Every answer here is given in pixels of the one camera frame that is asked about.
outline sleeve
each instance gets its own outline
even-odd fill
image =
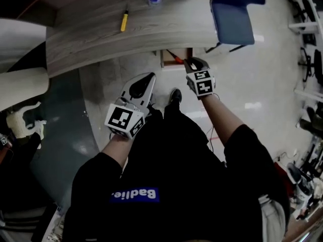
[[[225,156],[230,176],[241,184],[237,189],[243,195],[243,203],[256,219],[262,219],[259,228],[263,241],[272,240],[273,220],[282,224],[284,235],[290,216],[289,198],[256,133],[246,125],[237,128],[225,145]]]
[[[99,153],[80,167],[72,185],[63,242],[96,238],[100,213],[107,206],[121,174],[121,166],[104,153]]]

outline black shoe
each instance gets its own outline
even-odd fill
[[[174,90],[172,90],[171,95],[170,95],[170,104],[172,102],[176,102],[178,104],[180,104],[182,102],[182,92],[175,88]]]

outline white floor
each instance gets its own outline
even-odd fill
[[[312,135],[295,127],[303,114],[304,101],[293,93],[301,80],[300,36],[287,27],[291,12],[287,0],[266,0],[264,6],[248,7],[256,43],[233,53],[226,46],[205,55],[216,78],[216,93],[238,117],[257,133],[272,158],[282,152],[303,155]],[[174,87],[181,89],[181,111],[207,132],[211,122],[202,103],[186,85],[185,71],[162,71],[153,53],[135,54],[93,64],[80,69],[80,77],[94,137],[101,150],[109,140],[105,115],[122,85],[132,77],[155,72],[156,107],[163,109]],[[214,153],[224,160],[224,147],[213,133]]]

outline yellow utility knife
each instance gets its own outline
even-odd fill
[[[125,11],[125,14],[123,14],[123,19],[122,19],[122,24],[121,24],[121,31],[122,32],[124,32],[126,30],[128,15],[129,15],[129,7],[127,4],[126,11]]]

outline wall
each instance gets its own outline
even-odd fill
[[[44,26],[0,19],[0,73],[6,72],[45,38]]]

